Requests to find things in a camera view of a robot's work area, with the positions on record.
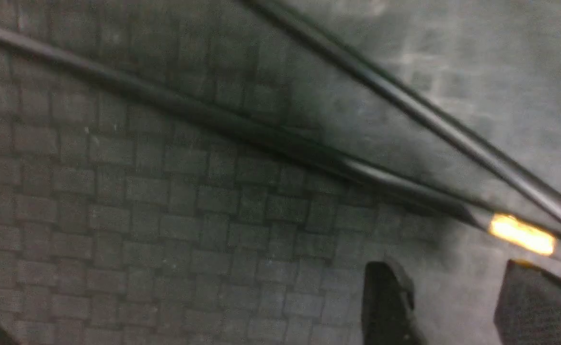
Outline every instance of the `orange light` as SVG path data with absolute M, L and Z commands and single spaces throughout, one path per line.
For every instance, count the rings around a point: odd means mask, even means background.
M 557 242 L 551 234 L 508 214 L 495 214 L 489 224 L 489 233 L 528 251 L 546 256 L 555 251 Z

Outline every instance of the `black cable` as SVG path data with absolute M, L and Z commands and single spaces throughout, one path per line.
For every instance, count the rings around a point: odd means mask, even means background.
M 217 105 L 206 104 L 157 83 L 146 81 L 127 72 L 110 68 L 2 28 L 0 28 L 0 45 L 26 57 L 36 58 L 57 68 L 68 70 L 78 77 L 93 81 L 101 87 L 106 87 L 110 91 L 147 102 L 182 120 L 265 147 L 303 164 L 321 168 L 350 181 L 367 185 L 373 184 L 379 191 L 391 194 L 412 205 L 445 214 L 481 231 L 492 233 L 504 240 L 513 242 L 512 238 L 505 238 L 491 231 L 492 226 L 495 225 L 493 220 L 508 219 L 509 217 L 501 216 L 499 212 L 493 212 L 490 207 L 418 183 L 385 170 L 385 168 L 306 140 L 283 129 L 261 124 L 245 116 L 240 116 L 236 112 L 223 109 Z M 514 217 L 511 218 L 519 224 L 524 224 Z M 561 242 L 561 238 L 549 236 L 555 242 Z
M 304 15 L 277 0 L 243 0 L 321 56 L 499 176 L 561 221 L 561 193 Z

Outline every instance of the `gray surface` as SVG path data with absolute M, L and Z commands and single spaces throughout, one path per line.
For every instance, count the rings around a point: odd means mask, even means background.
M 561 190 L 561 5 L 294 5 Z M 4 1 L 0 24 L 533 210 L 235 2 Z M 0 321 L 27 343 L 360 344 L 363 267 L 386 255 L 414 277 L 432 344 L 499 342 L 508 258 L 561 275 L 0 50 Z

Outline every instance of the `black pole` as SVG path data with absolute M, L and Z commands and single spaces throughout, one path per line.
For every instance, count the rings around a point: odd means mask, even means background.
M 442 109 L 277 0 L 243 0 L 561 221 L 561 193 Z
M 381 192 L 412 205 L 445 214 L 481 231 L 493 234 L 492 219 L 500 216 L 488 207 L 477 205 L 432 186 L 420 184 L 341 151 L 306 140 L 283 129 L 249 120 L 235 112 L 206 104 L 157 83 L 115 70 L 24 35 L 0 28 L 0 45 L 26 57 L 67 69 L 83 79 L 147 102 L 193 124 L 265 147 L 350 181 L 374 184 Z M 561 242 L 561 238 L 554 238 L 554 240 Z

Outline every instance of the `metal rail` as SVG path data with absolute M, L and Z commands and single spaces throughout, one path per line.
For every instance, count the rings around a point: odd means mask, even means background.
M 450 114 L 419 96 L 357 51 L 277 0 L 242 0 L 305 42 L 322 57 L 436 133 L 482 167 L 499 176 L 561 221 L 561 193 L 544 183 Z
M 512 219 L 523 227 L 531 227 L 513 217 L 501 217 L 499 212 L 493 212 L 490 207 L 418 183 L 365 160 L 293 135 L 283 129 L 249 120 L 236 112 L 217 105 L 206 104 L 157 83 L 35 41 L 24 35 L 0 28 L 0 45 L 26 57 L 39 59 L 62 70 L 68 70 L 76 76 L 92 81 L 110 91 L 147 102 L 182 120 L 267 148 L 339 177 L 360 184 L 374 185 L 379 191 L 390 194 L 401 201 L 445 214 L 495 236 L 497 234 L 493 230 L 496 219 Z M 502 230 L 507 225 L 502 221 L 497 224 Z M 550 251 L 535 252 L 561 260 L 561 237 L 556 238 L 552 234 L 546 235 L 552 239 Z M 504 236 L 498 237 L 521 245 L 520 242 Z

